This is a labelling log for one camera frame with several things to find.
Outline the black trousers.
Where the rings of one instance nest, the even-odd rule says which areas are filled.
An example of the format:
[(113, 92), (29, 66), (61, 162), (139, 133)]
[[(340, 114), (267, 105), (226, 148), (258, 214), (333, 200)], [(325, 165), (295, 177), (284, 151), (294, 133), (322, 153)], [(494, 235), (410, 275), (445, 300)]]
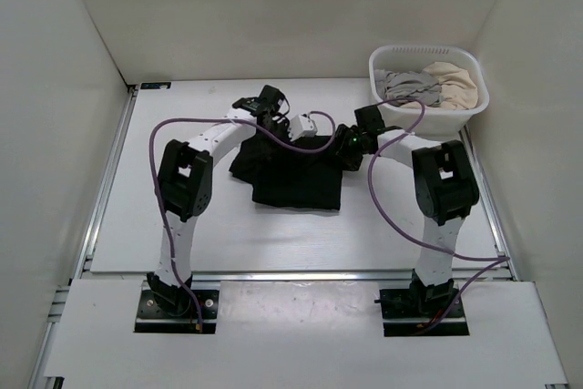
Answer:
[(230, 164), (235, 179), (252, 185), (253, 202), (277, 208), (341, 208), (343, 173), (349, 168), (329, 147), (318, 154), (284, 148), (262, 132), (243, 141)]

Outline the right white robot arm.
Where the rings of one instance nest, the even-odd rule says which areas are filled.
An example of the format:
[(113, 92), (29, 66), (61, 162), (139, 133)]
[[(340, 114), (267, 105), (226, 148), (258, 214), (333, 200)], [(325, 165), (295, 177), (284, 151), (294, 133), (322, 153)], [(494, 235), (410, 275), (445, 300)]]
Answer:
[(347, 170), (360, 168), (365, 155), (392, 159), (413, 172), (414, 195), (424, 216), (419, 259), (409, 290), (393, 306), (429, 316), (455, 296), (452, 264), (459, 231), (479, 201), (479, 190), (463, 143), (420, 138), (413, 131), (387, 127), (377, 106), (354, 111), (356, 124), (341, 124), (333, 150)]

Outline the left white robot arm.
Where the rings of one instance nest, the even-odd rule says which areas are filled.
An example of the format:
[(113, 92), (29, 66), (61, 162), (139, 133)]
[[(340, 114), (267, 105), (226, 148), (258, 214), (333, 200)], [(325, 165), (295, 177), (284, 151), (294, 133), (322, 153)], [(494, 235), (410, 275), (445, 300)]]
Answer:
[[(190, 254), (198, 218), (210, 205), (215, 165), (258, 129), (277, 134), (285, 101), (278, 88), (267, 85), (257, 97), (237, 100), (222, 118), (167, 119), (150, 133), (148, 158), (163, 231), (159, 265), (147, 274), (147, 282), (157, 305), (169, 315), (178, 317), (200, 308), (191, 289)], [(155, 137), (173, 123), (209, 127), (188, 141), (169, 141), (157, 164)]]

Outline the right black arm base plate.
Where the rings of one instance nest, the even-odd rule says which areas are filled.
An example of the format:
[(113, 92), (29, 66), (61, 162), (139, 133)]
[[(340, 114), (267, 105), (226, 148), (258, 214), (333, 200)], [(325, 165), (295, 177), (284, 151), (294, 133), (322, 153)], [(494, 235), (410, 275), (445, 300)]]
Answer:
[(381, 289), (374, 303), (380, 306), (384, 337), (460, 337), (470, 334), (461, 299), (421, 305), (409, 289)]

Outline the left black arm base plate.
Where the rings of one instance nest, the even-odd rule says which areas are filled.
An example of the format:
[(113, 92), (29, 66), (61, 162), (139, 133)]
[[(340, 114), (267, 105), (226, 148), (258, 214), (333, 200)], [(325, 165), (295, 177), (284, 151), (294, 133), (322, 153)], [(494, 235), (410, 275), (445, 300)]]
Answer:
[(180, 310), (160, 307), (155, 293), (149, 289), (141, 291), (136, 319), (135, 333), (172, 333), (172, 334), (214, 334), (220, 304), (219, 290), (194, 290), (199, 301), (202, 324), (193, 303), (187, 303)]

